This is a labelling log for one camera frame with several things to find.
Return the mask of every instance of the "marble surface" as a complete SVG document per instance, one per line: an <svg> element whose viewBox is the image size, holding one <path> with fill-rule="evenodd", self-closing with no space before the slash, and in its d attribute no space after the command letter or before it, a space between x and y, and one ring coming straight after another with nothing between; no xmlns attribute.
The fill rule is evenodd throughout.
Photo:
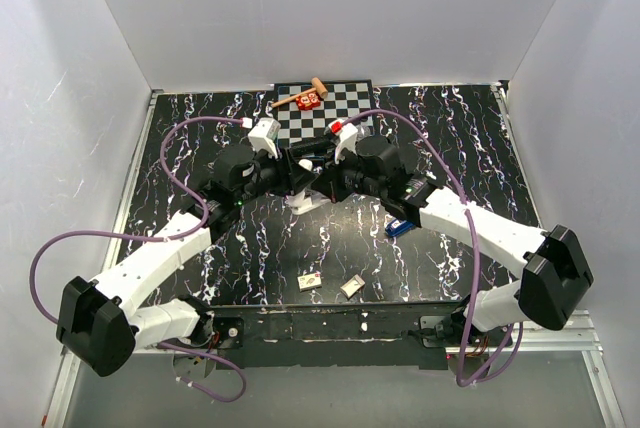
<svg viewBox="0 0 640 428"><path fill-rule="evenodd" d="M167 94L157 100L126 231L160 229L186 201L167 183L158 153L164 135L185 118L202 115L254 119L270 112L273 92ZM471 200L502 216L538 224L504 120L487 85L374 89L376 106L409 116L443 155ZM444 180L439 166L408 128L375 120L375 130L401 146L405 161ZM191 126L169 150L178 177L197 187L216 153L244 142L246 130L215 124ZM294 216L277 197L243 207L242 221L216 245L194 257L147 300L164 303L192 293L214 305L366 303L456 300L471 285L471 249L444 235L414 229L397 239L384 234L390 221L377 200L353 196L337 205ZM120 259L139 246L123 243ZM297 277L319 271L323 286L300 293ZM366 287L351 300L339 287L354 274ZM507 271L483 259L481 287L508 281Z"/></svg>

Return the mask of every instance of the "cable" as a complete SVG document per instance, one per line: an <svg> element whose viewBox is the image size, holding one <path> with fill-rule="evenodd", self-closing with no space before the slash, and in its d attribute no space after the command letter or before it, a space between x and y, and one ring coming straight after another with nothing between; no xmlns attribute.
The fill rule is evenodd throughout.
<svg viewBox="0 0 640 428"><path fill-rule="evenodd" d="M209 217L209 210L207 209L206 202L195 191L191 190L190 188L185 186L180 180L178 180L178 178L171 172L171 170L167 166L167 146L169 145L169 142L173 139L175 134L185 126L190 125L192 123L199 123L201 121L217 121L218 123L234 123L238 125L242 124L242 120L238 120L234 118L222 118L219 116L199 116L197 118L191 118L189 120L185 120L182 123L177 124L169 131L169 133L167 133L167 136L165 136L164 140L162 140L162 144L160 145L160 166L162 166L162 169L164 170L164 172L169 177L169 180L171 180L171 182L174 185L178 186L179 188L182 188L188 195L190 195L194 200L196 200L196 202L202 207L203 216L200 219L200 222L190 230L185 231L184 233L180 233L179 235L168 236L166 238L160 238L155 236L127 235L124 233L113 233L111 231L100 231L100 230L69 231L67 233L63 233L61 235L51 238L44 245L42 245L42 247L38 250L36 255L33 257L33 261L31 262L31 267L29 268L29 291L31 292L31 299L33 300L33 303L36 305L36 308L38 309L38 311L40 311L40 313L42 313L42 315L47 320L51 321L52 323L56 323L56 324L58 323L58 319L55 316L53 316L40 301L40 297L38 296L38 291L36 290L36 270L38 268L38 262L40 261L40 258L42 258L42 255L44 255L44 253L49 248L51 248L51 246L55 245L59 241L65 240L67 238L73 238L76 236L98 236L102 238L119 238L121 240L126 240L126 241L144 241L144 242L160 243L165 241L180 240L189 235L192 235L193 233L195 233L205 225L205 223L207 222L207 218Z"/></svg>
<svg viewBox="0 0 640 428"><path fill-rule="evenodd" d="M455 188L458 196L460 197L460 202L463 205L467 205L468 198L467 198L466 193L464 192L464 188L462 187L462 184L458 181L458 179L455 177L455 175L453 174L451 169L444 162L444 160L442 159L440 154L436 151L436 149L433 147L433 145L429 142L428 138L420 131L420 129L416 125L413 124L413 122L411 120L409 120L405 116L402 116L400 113L396 113L395 111L382 110L382 109L378 108L378 109L373 109L373 110L367 110L367 111L360 112L356 116L347 119L343 123L343 125L345 125L347 123L354 123L355 124L355 122L357 122L358 120L361 120L362 118L366 118L366 117L368 117L370 115L389 115L389 116L393 116L393 117L397 118L398 120L400 120L401 122L403 122L405 125L409 126L418 135L418 137L424 142L424 144L427 146L427 149L431 152L431 154L433 155L435 160L438 162L438 164L442 167L444 172L447 174L447 177L449 178L449 180L451 180L451 183L453 184L453 187ZM471 234L471 247L473 249L473 276L472 276L472 279L471 279L471 293L469 295L469 305L468 305L467 318L465 320L464 328L462 330L462 341L460 342L460 351L458 353L459 356L458 356L458 369L456 371L456 383L460 387L469 386L470 384L472 384L474 382L488 381L489 379L495 378L495 376L497 376L498 374L502 373L509 366L509 364L511 364L511 361L513 361L513 358L514 358L516 352L518 351L517 348L519 347L519 344L516 344L516 346L514 346L513 353L511 354L511 356L509 357L509 359L505 363L505 366L502 366L496 372L495 376L491 375L491 376L487 376L485 378L481 378L481 376L487 371L487 369L491 366L491 364L495 361L495 359L500 355L500 353L502 352L503 348L506 346L508 341L511 339L511 332L513 331L513 325L510 325L507 328L507 332L505 333L504 338L502 339L502 341L500 342L500 344L498 345L498 347L496 348L494 353L489 357L489 359L475 373L473 373L469 378L467 378L466 380L463 379L464 361L465 361L465 358L466 358L465 354L466 354L466 350L467 350L467 341L469 340L469 335L471 334L473 313L475 311L476 299L477 299L477 296L478 296L478 289L479 289L479 286L480 286L480 245L478 243L478 233L476 232L476 226L475 226L475 223L473 222L473 217L471 216L471 211L469 211L468 208L465 208L464 214L465 214L465 216L467 218L467 222L469 224L469 232ZM520 334L519 334L519 338L521 338L521 337L522 337L522 329L520 330Z"/></svg>
<svg viewBox="0 0 640 428"><path fill-rule="evenodd" d="M221 356L214 355L213 353L209 353L209 352L203 353L201 351L191 350L189 348L183 348L181 346L172 345L172 344L167 343L165 341L163 341L161 343L158 343L158 347L164 348L166 350L180 351L182 353L187 353L189 355L202 356L204 358L209 358L211 360L214 360L217 363L222 363L223 365L226 365L229 368L231 368L233 371L235 371L238 374L238 376L240 377L240 380L242 381L242 388L240 388L240 391L237 394L235 394L234 396L230 396L230 397L219 395L215 391L211 391L206 386L203 386L200 383L196 383L195 381L191 380L190 378L187 378L186 376L180 376L179 377L180 381L185 383L187 386L190 386L190 387L192 386L196 390L200 390L201 392L209 395L211 398L213 398L216 401L220 401L222 403L231 403L233 401L238 400L242 395L244 395L244 392L247 390L247 378L246 378L246 376L244 376L244 373L242 372L242 370L235 363L233 363L232 361L225 360Z"/></svg>

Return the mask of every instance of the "checkerboard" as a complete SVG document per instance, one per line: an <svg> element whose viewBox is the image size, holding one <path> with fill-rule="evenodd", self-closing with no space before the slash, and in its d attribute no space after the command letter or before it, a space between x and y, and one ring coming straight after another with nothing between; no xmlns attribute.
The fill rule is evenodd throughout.
<svg viewBox="0 0 640 428"><path fill-rule="evenodd" d="M370 81L324 83L324 85L329 93L318 108L300 111L294 101L273 109L273 117L282 125L278 133L280 146L286 147L303 139L321 136L327 125L336 118L350 118L374 107ZM305 84L275 85L275 101L297 95L309 88L311 85ZM362 120L360 124L373 129L372 117Z"/></svg>

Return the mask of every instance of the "blue object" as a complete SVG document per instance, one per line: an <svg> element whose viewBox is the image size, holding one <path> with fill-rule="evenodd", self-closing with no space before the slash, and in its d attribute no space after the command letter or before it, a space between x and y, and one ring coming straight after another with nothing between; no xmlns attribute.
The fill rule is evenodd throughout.
<svg viewBox="0 0 640 428"><path fill-rule="evenodd" d="M400 236L403 233L406 233L414 226L416 225L414 225L410 221L402 221L402 220L398 220L397 218L394 218L393 221L387 225L384 231L387 233L387 235L391 237L396 237L396 236Z"/></svg>

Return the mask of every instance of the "white wall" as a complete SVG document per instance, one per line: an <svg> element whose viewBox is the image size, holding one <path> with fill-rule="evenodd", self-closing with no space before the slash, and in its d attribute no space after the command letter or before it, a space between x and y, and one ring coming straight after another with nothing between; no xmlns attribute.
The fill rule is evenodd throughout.
<svg viewBox="0 0 640 428"><path fill-rule="evenodd" d="M113 226L150 90L104 0L0 0L0 426L39 426L61 345L31 302L35 251L70 229ZM106 245L69 242L38 277L64 284Z"/></svg>
<svg viewBox="0 0 640 428"><path fill-rule="evenodd" d="M510 79L554 0L106 0L153 88Z"/></svg>
<svg viewBox="0 0 640 428"><path fill-rule="evenodd" d="M558 0L511 84L517 146L543 221L575 228L629 426L640 426L640 5Z"/></svg>

